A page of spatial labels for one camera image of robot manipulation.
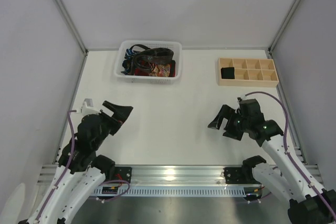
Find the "brown floral tie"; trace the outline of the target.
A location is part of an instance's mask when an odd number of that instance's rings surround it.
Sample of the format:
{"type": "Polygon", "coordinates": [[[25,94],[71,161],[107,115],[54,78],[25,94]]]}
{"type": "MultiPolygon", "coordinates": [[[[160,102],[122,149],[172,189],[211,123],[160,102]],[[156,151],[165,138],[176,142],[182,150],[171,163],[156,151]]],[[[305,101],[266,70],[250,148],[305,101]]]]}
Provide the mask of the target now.
{"type": "Polygon", "coordinates": [[[173,56],[174,51],[168,48],[147,49],[133,57],[132,68],[142,68],[146,70],[148,69],[148,67],[144,67],[146,62],[165,65],[173,60],[173,56]]]}

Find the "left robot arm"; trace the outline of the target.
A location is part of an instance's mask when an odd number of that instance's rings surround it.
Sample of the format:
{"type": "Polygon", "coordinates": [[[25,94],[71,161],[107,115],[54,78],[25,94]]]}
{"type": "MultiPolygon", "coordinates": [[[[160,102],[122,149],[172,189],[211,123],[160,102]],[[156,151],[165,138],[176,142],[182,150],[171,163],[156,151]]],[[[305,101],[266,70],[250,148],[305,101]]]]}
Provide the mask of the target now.
{"type": "Polygon", "coordinates": [[[130,116],[133,107],[102,104],[106,114],[85,99],[78,109],[67,113],[71,139],[62,150],[58,166],[45,196],[34,213],[22,223],[71,223],[74,216],[99,186],[127,188],[110,198],[115,200],[131,188],[131,172],[120,176],[116,164],[96,152],[108,136],[114,136],[130,116]]]}

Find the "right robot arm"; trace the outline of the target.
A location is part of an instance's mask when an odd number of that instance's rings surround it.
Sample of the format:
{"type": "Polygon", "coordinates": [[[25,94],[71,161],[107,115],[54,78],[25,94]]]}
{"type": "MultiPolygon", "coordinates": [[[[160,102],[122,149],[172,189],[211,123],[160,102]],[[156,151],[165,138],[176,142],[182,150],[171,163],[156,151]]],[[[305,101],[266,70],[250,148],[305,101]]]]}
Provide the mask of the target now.
{"type": "Polygon", "coordinates": [[[261,156],[243,161],[245,175],[266,186],[288,206],[291,223],[332,223],[335,221],[335,190],[326,190],[290,151],[285,133],[274,120],[265,120],[257,100],[241,101],[238,109],[223,105],[208,125],[219,129],[226,120],[223,135],[240,141],[244,134],[257,142],[275,162],[275,168],[261,156]]]}

